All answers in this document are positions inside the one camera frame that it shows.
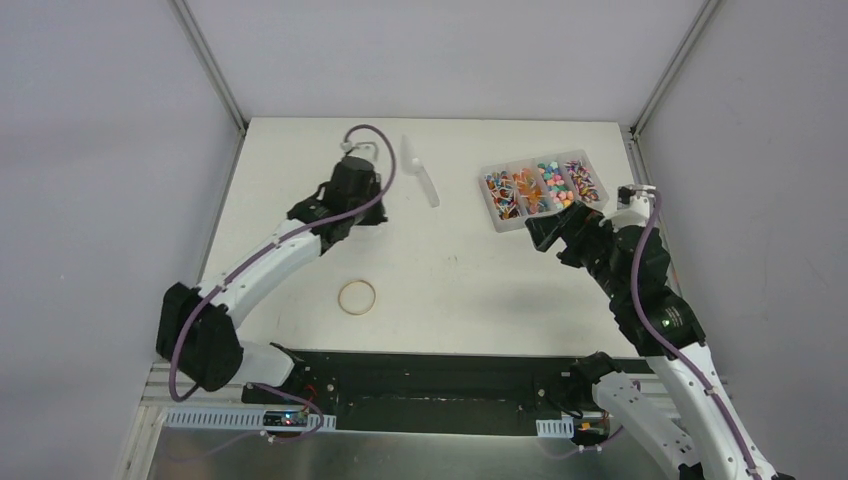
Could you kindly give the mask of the clear plastic scoop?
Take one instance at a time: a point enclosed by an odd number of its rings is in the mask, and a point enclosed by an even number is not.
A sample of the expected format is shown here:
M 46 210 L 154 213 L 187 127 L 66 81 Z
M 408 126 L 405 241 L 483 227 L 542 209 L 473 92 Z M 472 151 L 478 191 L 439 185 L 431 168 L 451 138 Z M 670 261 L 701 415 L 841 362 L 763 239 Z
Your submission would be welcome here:
M 400 162 L 404 172 L 418 180 L 430 207 L 439 207 L 441 202 L 435 184 L 406 134 L 401 136 Z

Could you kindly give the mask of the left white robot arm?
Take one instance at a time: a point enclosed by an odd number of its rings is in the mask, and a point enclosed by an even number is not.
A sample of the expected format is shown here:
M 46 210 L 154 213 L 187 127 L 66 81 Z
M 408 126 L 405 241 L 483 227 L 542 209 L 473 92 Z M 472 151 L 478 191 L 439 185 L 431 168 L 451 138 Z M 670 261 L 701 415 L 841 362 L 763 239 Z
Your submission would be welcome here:
M 177 282 L 162 301 L 157 353 L 170 363 L 168 389 L 177 402 L 183 374 L 194 390 L 229 383 L 266 384 L 281 404 L 297 402 L 305 378 L 281 346 L 240 338 L 248 314 L 298 269 L 317 260 L 356 226 L 386 222 L 385 186 L 374 164 L 347 154 L 328 181 L 294 205 L 284 221 L 235 266 L 196 286 Z

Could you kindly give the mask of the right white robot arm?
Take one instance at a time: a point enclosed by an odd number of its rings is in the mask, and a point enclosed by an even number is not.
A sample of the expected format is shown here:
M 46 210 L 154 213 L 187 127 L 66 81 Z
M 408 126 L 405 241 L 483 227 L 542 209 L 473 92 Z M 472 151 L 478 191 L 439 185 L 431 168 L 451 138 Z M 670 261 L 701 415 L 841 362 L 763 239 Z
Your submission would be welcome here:
M 665 387 L 676 424 L 603 352 L 573 365 L 576 407 L 612 414 L 668 479 L 782 479 L 745 429 L 716 372 L 690 305 L 667 285 L 669 252 L 656 226 L 658 194 L 606 218 L 582 203 L 525 225 L 536 250 L 564 242 L 560 262 L 584 268 L 608 296 L 619 330 Z

